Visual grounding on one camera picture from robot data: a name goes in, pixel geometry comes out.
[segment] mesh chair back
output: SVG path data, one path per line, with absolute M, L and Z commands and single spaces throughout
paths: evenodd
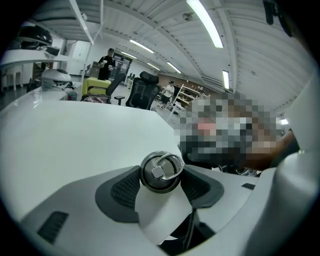
M 150 110 L 151 104 L 160 90 L 159 85 L 149 84 L 136 77 L 133 80 L 131 93 L 125 105 L 132 108 Z
M 124 79 L 126 76 L 125 73 L 120 73 L 118 74 L 114 80 L 111 82 L 109 87 L 106 89 L 105 95 L 111 96 L 111 94 L 115 91 L 115 89 L 118 87 L 118 85 L 121 83 L 121 81 Z

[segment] chair headrest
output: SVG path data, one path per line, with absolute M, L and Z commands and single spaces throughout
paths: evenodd
M 152 75 L 152 74 L 149 74 L 148 72 L 146 71 L 142 71 L 140 73 L 140 78 L 148 83 L 148 84 L 151 84 L 151 85 L 156 85 L 157 83 L 159 83 L 159 77 L 156 76 L 156 75 Z

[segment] pixelated blurred area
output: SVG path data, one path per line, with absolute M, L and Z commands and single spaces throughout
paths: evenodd
M 183 157 L 214 168 L 270 153 L 281 137 L 271 110 L 239 92 L 196 98 L 174 128 Z

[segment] white ceiling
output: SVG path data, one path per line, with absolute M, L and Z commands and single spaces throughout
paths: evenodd
M 207 87 L 230 86 L 268 109 L 287 106 L 300 93 L 315 64 L 301 44 L 288 37 L 278 19 L 266 23 L 262 0 L 202 0 L 221 36 L 215 48 L 186 0 L 104 0 L 103 32 L 121 38 L 119 48 L 150 62 L 165 74 L 188 78 Z M 88 22 L 100 23 L 100 0 L 77 0 Z M 192 20 L 183 19 L 192 13 Z M 32 19 L 70 40 L 87 41 L 68 0 L 50 0 Z M 155 51 L 149 53 L 133 39 Z M 182 75 L 168 66 L 171 62 Z

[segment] white desk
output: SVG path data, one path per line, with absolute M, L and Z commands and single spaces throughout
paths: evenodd
M 180 154 L 156 112 L 29 97 L 0 113 L 0 189 L 17 221 L 72 181 L 140 165 L 154 151 Z

